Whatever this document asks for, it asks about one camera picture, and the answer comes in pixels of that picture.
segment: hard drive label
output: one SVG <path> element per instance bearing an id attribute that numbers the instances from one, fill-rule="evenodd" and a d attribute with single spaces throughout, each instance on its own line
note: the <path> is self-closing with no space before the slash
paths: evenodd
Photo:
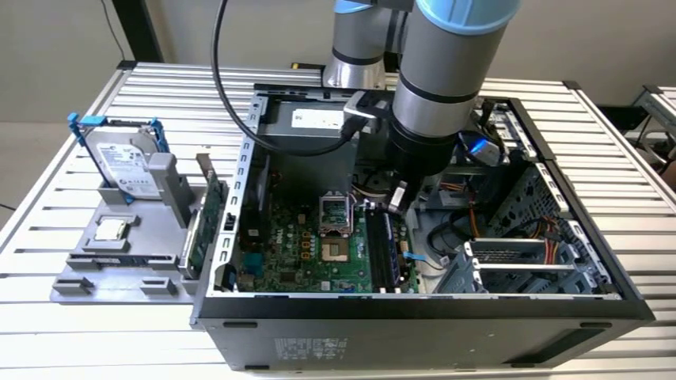
<path id="1" fill-rule="evenodd" d="M 159 195 L 151 174 L 149 174 L 143 152 L 135 146 L 99 143 L 95 149 L 119 190 L 135 198 Z"/>

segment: white wall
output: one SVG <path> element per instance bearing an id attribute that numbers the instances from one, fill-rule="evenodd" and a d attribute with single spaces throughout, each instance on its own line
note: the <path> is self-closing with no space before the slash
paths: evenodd
<path id="1" fill-rule="evenodd" d="M 83 112 L 118 61 L 98 0 L 0 0 L 0 121 L 58 122 Z"/>
<path id="2" fill-rule="evenodd" d="M 147 0 L 166 59 L 207 64 L 217 0 Z M 333 0 L 230 0 L 221 64 L 325 63 Z M 676 85 L 676 0 L 523 0 L 491 77 L 571 79 L 595 102 L 625 104 L 641 85 Z"/>
<path id="3" fill-rule="evenodd" d="M 146 0 L 165 61 L 209 64 L 218 0 Z M 325 63 L 333 0 L 230 0 L 221 29 L 221 65 L 287 68 Z"/>

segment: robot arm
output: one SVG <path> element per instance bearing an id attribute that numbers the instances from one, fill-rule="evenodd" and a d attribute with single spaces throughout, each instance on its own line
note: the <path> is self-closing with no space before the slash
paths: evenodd
<path id="1" fill-rule="evenodd" d="M 382 89 L 391 9 L 335 1 L 333 60 L 325 86 Z M 414 199 L 422 179 L 447 165 L 469 121 L 506 24 L 519 0 L 414 0 L 391 103 L 387 159 L 395 181 L 389 210 Z"/>

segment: black cable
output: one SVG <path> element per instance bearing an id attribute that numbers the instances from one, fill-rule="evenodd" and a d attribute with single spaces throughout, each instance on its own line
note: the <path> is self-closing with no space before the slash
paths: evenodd
<path id="1" fill-rule="evenodd" d="M 249 127 L 243 124 L 243 121 L 241 121 L 239 116 L 235 114 L 234 108 L 231 107 L 230 100 L 227 99 L 227 96 L 225 94 L 225 90 L 222 89 L 222 80 L 221 80 L 221 72 L 218 71 L 218 40 L 221 38 L 221 24 L 222 24 L 222 15 L 225 14 L 225 7 L 227 5 L 227 0 L 221 0 L 221 4 L 218 5 L 218 11 L 215 14 L 215 23 L 213 24 L 213 37 L 210 40 L 210 74 L 213 76 L 213 82 L 215 83 L 215 92 L 218 93 L 218 98 L 221 99 L 222 105 L 225 106 L 225 110 L 227 111 L 227 114 L 230 115 L 231 121 L 239 128 L 241 132 L 246 137 L 253 140 L 253 142 L 259 145 L 263 149 L 275 152 L 278 154 L 286 154 L 290 156 L 297 157 L 314 157 L 319 156 L 322 154 L 333 152 L 337 148 L 339 148 L 351 138 L 351 135 L 347 135 L 343 133 L 346 130 L 351 130 L 355 132 L 358 129 L 357 123 L 359 123 L 359 119 L 355 120 L 353 117 L 350 117 L 345 121 L 345 125 L 341 129 L 341 136 L 339 140 L 329 146 L 325 146 L 322 148 L 318 148 L 315 150 L 294 150 L 294 149 L 283 149 L 277 145 L 273 145 L 263 139 L 261 139 L 258 136 L 255 136 L 255 133 L 251 132 Z"/>
<path id="2" fill-rule="evenodd" d="M 647 124 L 649 124 L 651 118 L 653 118 L 651 115 L 647 116 L 647 118 L 642 122 L 642 128 L 641 128 L 639 133 L 637 134 L 635 143 L 633 144 L 634 148 L 637 148 L 637 145 L 641 143 L 642 133 L 645 132 L 645 128 L 647 128 Z"/>
<path id="3" fill-rule="evenodd" d="M 457 236 L 458 239 L 465 240 L 465 241 L 471 239 L 471 236 L 469 236 L 467 233 L 465 233 L 459 228 L 457 228 L 457 226 L 454 226 L 454 222 L 457 222 L 462 217 L 465 217 L 467 215 L 467 213 L 469 213 L 467 210 L 450 212 L 447 221 L 443 222 L 441 219 L 441 223 L 434 228 L 431 228 L 431 230 L 426 234 L 426 238 L 425 238 L 426 245 L 427 245 L 429 249 L 431 250 L 431 252 L 435 253 L 437 255 L 439 255 L 441 257 L 447 256 L 449 253 L 442 251 L 441 249 L 435 248 L 434 236 L 437 234 L 441 234 L 446 228 L 450 229 L 450 231 L 453 232 L 453 234 Z"/>
<path id="4" fill-rule="evenodd" d="M 117 36 L 114 35 L 113 25 L 109 23 L 107 7 L 105 6 L 103 0 L 101 0 L 101 6 L 103 6 L 105 22 L 107 22 L 109 34 L 113 35 L 114 43 L 117 44 L 117 48 L 119 50 L 119 55 L 122 56 L 122 61 L 125 61 L 126 57 L 123 57 L 122 45 L 119 45 L 119 41 L 117 40 Z"/>
<path id="5" fill-rule="evenodd" d="M 405 23 L 409 20 L 409 13 L 403 12 L 403 19 L 401 20 L 401 28 L 398 29 L 398 71 L 401 71 L 401 59 L 403 58 L 403 32 L 405 32 Z"/>
<path id="6" fill-rule="evenodd" d="M 3 203 L 0 203 L 0 207 L 1 207 L 1 208 L 6 208 L 9 211 L 15 211 L 15 210 L 17 210 L 17 209 L 15 209 L 15 207 L 7 206 L 7 205 L 6 205 L 6 204 L 3 204 Z"/>
<path id="7" fill-rule="evenodd" d="M 443 270 L 442 268 L 433 266 L 431 263 L 429 263 L 426 260 L 415 260 L 415 262 L 426 264 L 426 266 L 430 267 L 431 269 L 434 269 L 435 271 Z"/>

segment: cable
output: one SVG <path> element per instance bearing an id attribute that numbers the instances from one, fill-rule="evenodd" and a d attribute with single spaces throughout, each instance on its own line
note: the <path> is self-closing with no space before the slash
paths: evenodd
<path id="1" fill-rule="evenodd" d="M 430 267 L 435 271 L 442 271 L 443 270 L 442 268 L 433 266 L 431 263 L 429 263 L 426 260 L 415 260 L 415 262 L 425 264 L 427 267 Z"/>
<path id="2" fill-rule="evenodd" d="M 550 264 L 555 264 L 555 251 L 558 250 L 558 241 L 555 242 L 555 244 L 553 245 L 553 248 L 551 248 L 551 262 Z"/>
<path id="3" fill-rule="evenodd" d="M 647 118 L 645 119 L 645 121 L 642 122 L 642 128 L 641 128 L 641 131 L 639 133 L 637 134 L 637 138 L 635 138 L 635 143 L 633 144 L 633 147 L 637 148 L 638 144 L 641 143 L 641 138 L 642 138 L 642 133 L 645 132 L 645 128 L 647 128 L 647 124 L 650 123 L 650 119 L 653 118 L 653 116 L 647 116 Z"/>
<path id="4" fill-rule="evenodd" d="M 471 227 L 471 235 L 474 235 L 474 238 L 479 238 L 481 235 L 478 233 L 478 227 L 475 226 L 475 215 L 474 215 L 474 208 L 469 208 L 469 222 Z"/>
<path id="5" fill-rule="evenodd" d="M 239 116 L 235 114 L 234 108 L 231 107 L 230 100 L 227 99 L 227 96 L 225 94 L 225 90 L 222 89 L 222 80 L 221 80 L 221 72 L 218 70 L 218 41 L 221 39 L 221 24 L 222 24 L 222 16 L 225 14 L 225 7 L 227 5 L 227 0 L 221 0 L 221 4 L 218 5 L 218 11 L 215 14 L 215 23 L 213 24 L 213 37 L 210 39 L 210 74 L 213 77 L 213 82 L 215 83 L 215 92 L 218 93 L 218 98 L 221 99 L 222 105 L 225 107 L 225 110 L 227 112 L 227 115 L 231 118 L 231 121 L 239 128 L 241 132 L 246 137 L 253 140 L 253 142 L 259 145 L 263 149 L 269 150 L 270 152 L 278 153 L 278 154 L 286 154 L 289 156 L 295 157 L 314 157 L 321 156 L 322 154 L 333 152 L 337 148 L 339 148 L 351 138 L 351 134 L 345 133 L 347 132 L 355 132 L 363 127 L 355 129 L 358 125 L 363 122 L 365 125 L 365 118 L 354 118 L 350 117 L 345 121 L 345 124 L 341 128 L 341 136 L 339 140 L 329 146 L 325 146 L 322 148 L 318 148 L 315 150 L 294 150 L 294 149 L 283 149 L 277 145 L 273 145 L 270 142 L 261 139 L 258 136 L 255 136 L 255 133 L 249 129 L 249 127 L 243 124 L 243 121 L 241 121 Z"/>
<path id="6" fill-rule="evenodd" d="M 398 39 L 397 39 L 397 44 L 398 44 L 398 54 L 397 54 L 397 58 L 398 58 L 398 72 L 401 71 L 401 59 L 403 58 L 403 32 L 405 32 L 405 23 L 406 23 L 407 20 L 409 20 L 409 13 L 403 12 L 403 19 L 401 20 L 401 29 L 398 30 Z"/>
<path id="7" fill-rule="evenodd" d="M 545 220 L 542 217 L 539 218 L 534 218 L 534 219 L 529 219 L 526 220 L 525 222 L 522 222 L 518 226 L 513 227 L 510 230 L 507 230 L 503 234 L 502 234 L 502 237 L 503 238 L 510 238 L 510 236 L 518 232 L 519 230 L 522 230 L 523 227 L 527 227 L 531 223 L 534 222 L 538 222 L 541 220 Z"/>
<path id="8" fill-rule="evenodd" d="M 6 205 L 6 204 L 3 204 L 3 203 L 0 203 L 0 207 L 1 207 L 1 208 L 6 208 L 9 211 L 15 211 L 15 210 L 17 210 L 17 209 L 15 209 L 15 207 L 7 206 L 7 205 Z"/>
<path id="9" fill-rule="evenodd" d="M 439 255 L 441 257 L 447 256 L 449 253 L 442 251 L 441 249 L 435 248 L 434 235 L 441 234 L 442 231 L 446 228 L 449 228 L 458 239 L 465 240 L 465 241 L 471 239 L 471 236 L 469 236 L 466 232 L 463 232 L 462 230 L 459 230 L 459 228 L 457 228 L 457 226 L 454 226 L 454 222 L 457 222 L 462 217 L 465 217 L 466 213 L 467 213 L 467 211 L 450 212 L 447 214 L 447 216 L 449 216 L 447 221 L 443 222 L 443 219 L 441 219 L 441 223 L 426 234 L 426 237 L 425 237 L 426 245 L 427 245 L 429 249 L 431 250 L 431 252 L 435 253 L 437 255 Z M 447 242 L 445 242 L 445 240 L 443 240 L 443 244 L 447 245 L 449 249 L 451 249 Z"/>
<path id="10" fill-rule="evenodd" d="M 99 0 L 99 1 L 101 1 L 101 6 L 103 6 L 105 22 L 107 22 L 109 34 L 113 35 L 114 43 L 117 44 L 117 48 L 119 50 L 119 55 L 122 56 L 122 61 L 125 61 L 126 57 L 123 56 L 122 45 L 119 45 L 119 41 L 117 40 L 117 36 L 114 35 L 113 25 L 109 23 L 107 7 L 105 6 L 105 1 L 103 0 Z"/>
<path id="11" fill-rule="evenodd" d="M 351 188 L 358 194 L 361 194 L 362 196 L 369 196 L 370 198 L 383 198 L 385 196 L 387 196 L 386 192 L 377 192 L 375 190 L 362 186 L 361 184 L 351 183 Z"/>

